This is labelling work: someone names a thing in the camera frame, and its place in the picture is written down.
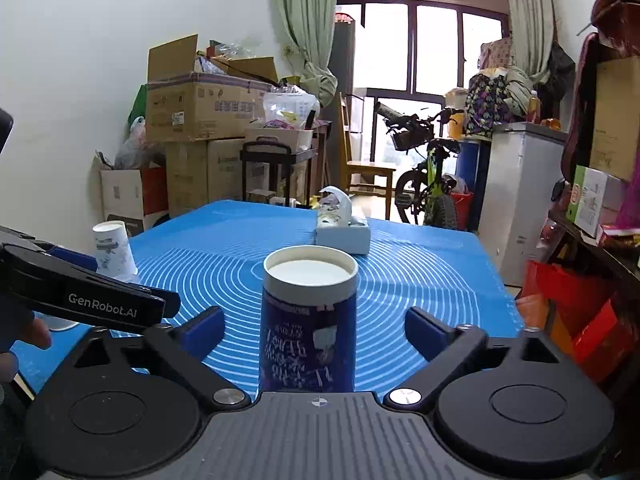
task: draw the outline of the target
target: green box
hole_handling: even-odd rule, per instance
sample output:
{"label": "green box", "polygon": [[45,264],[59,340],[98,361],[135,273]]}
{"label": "green box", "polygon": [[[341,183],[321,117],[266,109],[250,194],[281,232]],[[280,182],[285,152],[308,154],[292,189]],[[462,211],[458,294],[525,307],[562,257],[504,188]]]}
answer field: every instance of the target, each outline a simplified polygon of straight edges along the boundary
{"label": "green box", "polygon": [[584,166],[575,167],[574,186],[571,190],[571,201],[569,207],[566,209],[566,218],[569,222],[575,222],[575,215],[578,212],[578,205],[580,204],[580,197],[582,196],[582,184],[584,183]]}

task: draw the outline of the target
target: white paper cup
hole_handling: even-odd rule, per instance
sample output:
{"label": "white paper cup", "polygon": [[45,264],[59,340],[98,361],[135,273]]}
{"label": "white paper cup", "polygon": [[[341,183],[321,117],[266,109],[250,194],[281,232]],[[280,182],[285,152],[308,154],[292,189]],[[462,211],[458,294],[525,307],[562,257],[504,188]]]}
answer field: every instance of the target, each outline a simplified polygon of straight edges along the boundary
{"label": "white paper cup", "polygon": [[94,237],[95,259],[100,274],[121,278],[138,273],[124,222],[112,220],[95,225]]}
{"label": "white paper cup", "polygon": [[47,325],[47,328],[52,332],[64,332],[79,325],[77,321],[69,321],[61,317],[47,316],[46,314],[40,313],[36,313],[36,316],[43,320],[44,324]]}

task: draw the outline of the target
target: plastic bottle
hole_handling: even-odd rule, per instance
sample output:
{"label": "plastic bottle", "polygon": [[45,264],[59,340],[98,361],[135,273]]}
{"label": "plastic bottle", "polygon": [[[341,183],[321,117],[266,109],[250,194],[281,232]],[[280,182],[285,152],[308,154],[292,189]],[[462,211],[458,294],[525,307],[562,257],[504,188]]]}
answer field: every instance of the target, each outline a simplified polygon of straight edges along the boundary
{"label": "plastic bottle", "polygon": [[531,92],[529,98],[529,107],[527,108],[527,123],[540,124],[540,110],[542,109],[542,103],[538,97],[538,92],[535,90]]}

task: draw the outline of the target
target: paper cup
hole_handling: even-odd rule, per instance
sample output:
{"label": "paper cup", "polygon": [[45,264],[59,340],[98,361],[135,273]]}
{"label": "paper cup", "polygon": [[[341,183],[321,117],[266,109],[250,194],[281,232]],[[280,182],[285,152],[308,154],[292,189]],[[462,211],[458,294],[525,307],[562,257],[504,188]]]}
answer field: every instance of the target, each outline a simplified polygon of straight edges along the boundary
{"label": "paper cup", "polygon": [[358,264],[321,246],[264,261],[260,390],[352,392]]}
{"label": "paper cup", "polygon": [[121,278],[138,273],[124,222],[113,220],[95,225],[94,237],[95,259],[100,274]]}
{"label": "paper cup", "polygon": [[69,321],[61,317],[47,316],[46,314],[40,313],[37,313],[36,316],[43,320],[44,324],[47,325],[47,328],[52,332],[64,332],[79,325],[77,321]]}

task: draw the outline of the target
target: black cart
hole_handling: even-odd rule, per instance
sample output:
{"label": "black cart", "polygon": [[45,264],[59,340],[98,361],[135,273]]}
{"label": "black cart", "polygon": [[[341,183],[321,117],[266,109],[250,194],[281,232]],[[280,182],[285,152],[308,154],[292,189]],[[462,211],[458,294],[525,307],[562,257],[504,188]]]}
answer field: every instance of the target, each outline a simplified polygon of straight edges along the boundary
{"label": "black cart", "polygon": [[269,165],[269,189],[277,191],[278,189],[278,168],[284,168],[285,188],[284,200],[285,206],[289,207],[289,199],[291,192],[291,168],[293,165],[306,160],[306,207],[309,207],[309,199],[311,195],[311,161],[317,155],[315,148],[304,152],[292,153],[291,148],[280,142],[268,140],[254,140],[246,142],[240,151],[240,160],[242,160],[242,201],[246,202],[246,164],[248,162],[263,162]]}

